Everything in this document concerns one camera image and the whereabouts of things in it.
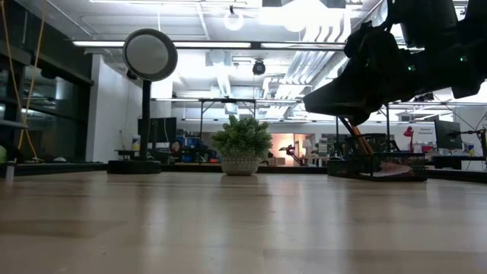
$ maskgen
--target glass wall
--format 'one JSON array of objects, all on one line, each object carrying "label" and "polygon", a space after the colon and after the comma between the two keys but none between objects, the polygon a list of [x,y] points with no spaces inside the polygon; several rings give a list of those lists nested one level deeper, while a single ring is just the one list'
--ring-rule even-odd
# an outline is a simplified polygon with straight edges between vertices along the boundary
[{"label": "glass wall", "polygon": [[[81,148],[86,143],[85,126],[72,119],[35,110],[29,110],[27,118],[30,140],[38,158],[47,162],[57,158],[67,161],[84,158],[84,149]],[[25,158],[34,156],[26,136],[23,138],[22,153]]]},{"label": "glass wall", "polygon": [[8,71],[0,69],[0,97],[7,96]]},{"label": "glass wall", "polygon": [[32,107],[57,112],[63,116],[86,119],[88,116],[89,92],[39,68],[26,68],[24,102],[27,102],[30,85],[34,77],[35,85],[30,97],[30,105]]},{"label": "glass wall", "polygon": [[[25,70],[24,108],[31,82],[35,78],[27,113],[30,140],[43,161],[83,161],[86,149],[89,88],[80,87],[48,71],[29,67]],[[22,152],[32,158],[27,138]]]},{"label": "glass wall", "polygon": [[5,104],[0,104],[0,119],[5,118]]},{"label": "glass wall", "polygon": [[[32,146],[39,159],[45,162],[57,160],[83,161],[86,150],[88,128],[89,87],[72,84],[47,70],[18,66],[16,78],[23,83],[19,88],[22,114],[26,113],[27,98],[32,80],[35,79],[30,106],[27,112],[28,132]],[[10,70],[2,62],[0,70],[0,119],[17,120],[16,104]],[[19,130],[2,127],[0,137],[3,142],[19,142]],[[34,153],[24,132],[21,151],[24,159],[34,157]]]}]

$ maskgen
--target white wall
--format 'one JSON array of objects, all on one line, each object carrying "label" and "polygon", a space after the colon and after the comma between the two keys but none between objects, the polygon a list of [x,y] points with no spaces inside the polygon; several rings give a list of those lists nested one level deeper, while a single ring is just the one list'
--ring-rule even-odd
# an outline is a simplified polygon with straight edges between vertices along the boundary
[{"label": "white wall", "polygon": [[142,114],[142,89],[109,67],[100,56],[93,57],[88,118],[87,161],[116,160],[123,143],[130,149]]}]

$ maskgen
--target sign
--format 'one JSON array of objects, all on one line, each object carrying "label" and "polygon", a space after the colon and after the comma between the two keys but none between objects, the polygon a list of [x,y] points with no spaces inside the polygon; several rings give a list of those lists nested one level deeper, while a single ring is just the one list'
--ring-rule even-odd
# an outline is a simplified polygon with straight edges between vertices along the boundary
[{"label": "sign", "polygon": [[419,128],[419,135],[433,135],[433,129],[432,128]]}]

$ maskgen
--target fluorescent light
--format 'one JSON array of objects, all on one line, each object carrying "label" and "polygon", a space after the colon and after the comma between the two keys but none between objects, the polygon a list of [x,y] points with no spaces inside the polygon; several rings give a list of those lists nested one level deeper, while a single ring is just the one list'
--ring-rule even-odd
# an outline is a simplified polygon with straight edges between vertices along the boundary
[{"label": "fluorescent light", "polygon": [[[102,41],[102,40],[85,40],[72,41],[75,46],[85,48],[122,48],[125,41]],[[178,49],[211,49],[211,48],[225,48],[225,49],[249,49],[250,43],[244,42],[192,42],[182,41],[174,42]]]},{"label": "fluorescent light", "polygon": [[301,49],[301,50],[324,50],[342,51],[345,43],[262,43],[263,49]]},{"label": "fluorescent light", "polygon": [[73,41],[75,46],[82,46],[82,47],[101,47],[101,48],[108,48],[108,47],[123,47],[125,41]]},{"label": "fluorescent light", "polygon": [[213,48],[213,47],[221,47],[221,48],[232,48],[232,49],[249,49],[250,43],[242,43],[242,42],[174,42],[176,48]]},{"label": "fluorescent light", "polygon": [[462,103],[462,102],[448,102],[448,103],[442,103],[442,102],[392,102],[390,103],[391,105],[400,105],[400,106],[487,106],[487,103]]},{"label": "fluorescent light", "polygon": [[256,103],[270,103],[270,104],[299,104],[300,100],[256,100]]},{"label": "fluorescent light", "polygon": [[[237,15],[237,21],[232,23],[230,16]],[[235,10],[235,12],[230,13],[229,11],[223,16],[223,25],[229,30],[239,30],[244,26],[244,14],[241,11]]]},{"label": "fluorescent light", "polygon": [[157,98],[154,100],[164,102],[199,102],[199,99],[196,98]]},{"label": "fluorescent light", "polygon": [[[182,121],[187,121],[187,122],[201,122],[201,119],[200,118],[182,118],[181,119]],[[215,121],[219,121],[219,120],[227,120],[227,119],[203,119],[203,121],[206,121],[206,122],[215,122]]]},{"label": "fluorescent light", "polygon": [[197,1],[197,0],[90,0],[92,3],[107,3],[107,4],[138,4],[138,5],[194,5],[199,3],[202,5],[238,5],[246,6],[246,2],[231,2],[231,1]]}]

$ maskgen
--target round mirror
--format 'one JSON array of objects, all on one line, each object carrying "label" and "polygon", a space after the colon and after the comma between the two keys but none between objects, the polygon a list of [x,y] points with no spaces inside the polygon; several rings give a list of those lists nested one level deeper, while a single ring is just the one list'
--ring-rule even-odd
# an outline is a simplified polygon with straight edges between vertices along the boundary
[{"label": "round mirror", "polygon": [[123,61],[140,79],[160,81],[174,72],[177,51],[170,38],[154,29],[141,29],[127,37]]}]

